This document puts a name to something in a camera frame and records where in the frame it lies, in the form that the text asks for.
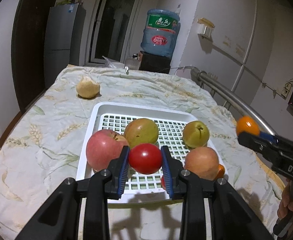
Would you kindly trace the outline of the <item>person's right hand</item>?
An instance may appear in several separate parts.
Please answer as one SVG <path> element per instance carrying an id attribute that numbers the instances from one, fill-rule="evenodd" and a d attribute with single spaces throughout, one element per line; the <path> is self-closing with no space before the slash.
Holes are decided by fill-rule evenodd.
<path id="1" fill-rule="evenodd" d="M 282 199 L 277 210 L 279 219 L 283 219 L 288 214 L 288 211 L 293 212 L 293 200 L 290 198 L 290 183 L 291 181 L 288 180 L 288 183 L 282 192 Z"/>

